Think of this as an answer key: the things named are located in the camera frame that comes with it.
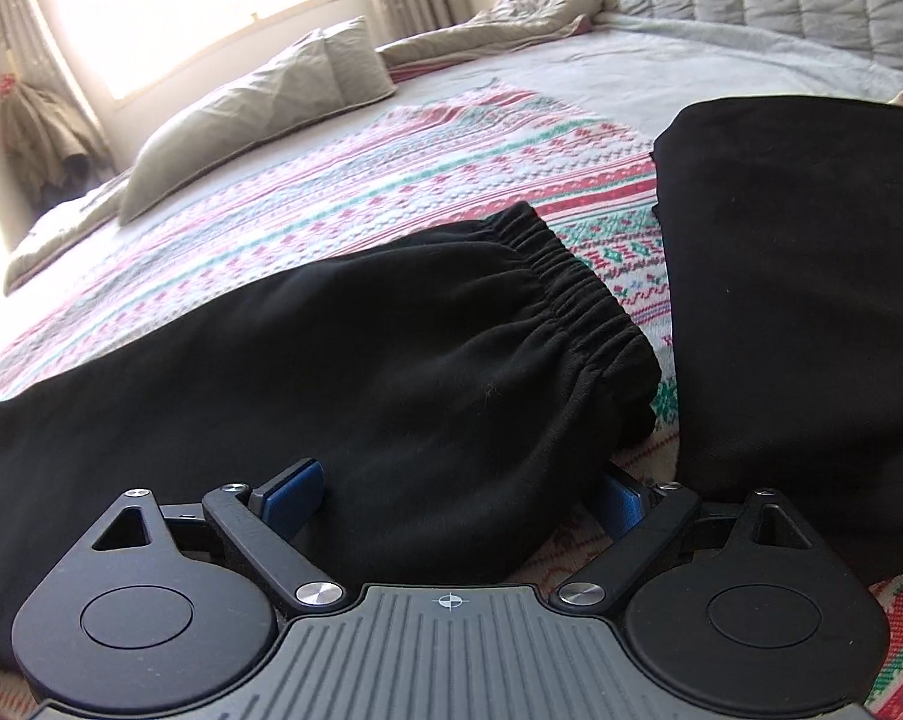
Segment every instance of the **black sweatpants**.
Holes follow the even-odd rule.
[[[527,205],[276,274],[0,403],[11,620],[128,488],[160,503],[303,457],[296,546],[347,586],[497,581],[644,437],[651,346]]]
[[[714,100],[654,156],[678,479],[780,488],[862,579],[903,571],[903,108]]]

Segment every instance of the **bedspread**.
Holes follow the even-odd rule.
[[[677,391],[650,151],[651,140],[629,127],[501,84],[395,108],[364,130],[195,199],[114,252],[0,355],[0,399],[263,276],[526,200],[654,346],[664,372],[656,428],[616,461],[640,478],[668,479]],[[576,509],[514,579],[548,591],[607,545]],[[893,640],[872,711],[903,720],[903,577],[875,593]]]

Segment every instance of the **pillow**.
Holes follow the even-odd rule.
[[[363,18],[316,29],[162,124],[131,168],[118,220],[127,224],[245,151],[395,90]]]
[[[127,170],[84,197],[63,202],[42,214],[11,252],[5,269],[5,295],[10,295],[69,248],[115,218],[126,186]]]

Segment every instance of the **metal screw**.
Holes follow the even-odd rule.
[[[309,607],[326,607],[344,595],[344,591],[333,581],[309,581],[295,591],[295,598]]]
[[[573,607],[593,607],[605,600],[605,589],[591,581],[570,581],[558,590],[558,597]]]

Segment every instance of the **elastic waistband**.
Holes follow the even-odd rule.
[[[555,323],[568,332],[586,367],[614,380],[620,402],[654,394],[661,367],[648,338],[614,299],[605,283],[572,254],[522,202],[487,219],[488,232],[517,252],[538,276]]]

